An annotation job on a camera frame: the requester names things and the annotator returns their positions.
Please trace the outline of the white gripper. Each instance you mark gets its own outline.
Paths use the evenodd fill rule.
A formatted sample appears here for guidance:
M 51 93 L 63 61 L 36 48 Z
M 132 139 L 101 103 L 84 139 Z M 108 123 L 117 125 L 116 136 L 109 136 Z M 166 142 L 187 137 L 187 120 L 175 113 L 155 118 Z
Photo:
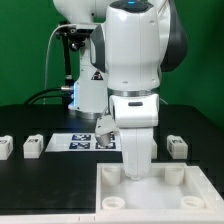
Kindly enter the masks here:
M 134 180 L 149 173 L 154 127 L 158 125 L 159 96 L 109 99 L 110 112 L 119 130 L 125 174 Z

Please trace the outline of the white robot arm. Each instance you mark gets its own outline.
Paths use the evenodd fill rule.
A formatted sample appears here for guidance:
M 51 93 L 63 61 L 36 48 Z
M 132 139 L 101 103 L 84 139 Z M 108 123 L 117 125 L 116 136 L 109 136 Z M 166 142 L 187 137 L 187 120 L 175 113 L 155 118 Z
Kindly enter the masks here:
M 161 73 L 187 53 L 174 0 L 53 0 L 80 52 L 80 76 L 69 110 L 95 119 L 100 145 L 119 137 L 125 174 L 149 172 L 158 125 Z

